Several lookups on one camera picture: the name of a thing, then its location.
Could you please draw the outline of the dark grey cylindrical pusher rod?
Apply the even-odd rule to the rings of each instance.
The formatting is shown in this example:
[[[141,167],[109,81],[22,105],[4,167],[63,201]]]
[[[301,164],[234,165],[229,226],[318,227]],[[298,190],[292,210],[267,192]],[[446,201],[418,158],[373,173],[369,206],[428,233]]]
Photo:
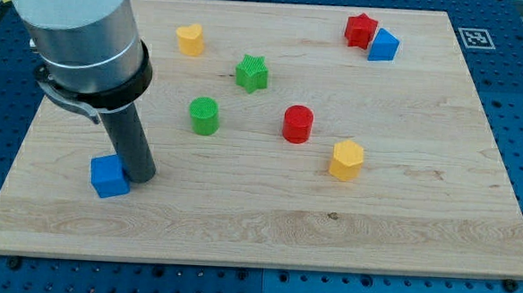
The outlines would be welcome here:
[[[157,167],[136,106],[131,103],[114,112],[99,115],[126,177],[134,183],[150,181]]]

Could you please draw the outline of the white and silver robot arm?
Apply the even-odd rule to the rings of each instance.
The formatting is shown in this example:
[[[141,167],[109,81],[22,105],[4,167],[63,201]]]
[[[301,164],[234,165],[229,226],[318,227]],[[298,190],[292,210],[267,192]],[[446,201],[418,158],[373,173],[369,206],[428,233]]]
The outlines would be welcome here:
[[[105,126],[128,179],[156,173],[134,102],[153,70],[130,0],[12,0],[43,64],[37,83],[58,107]]]

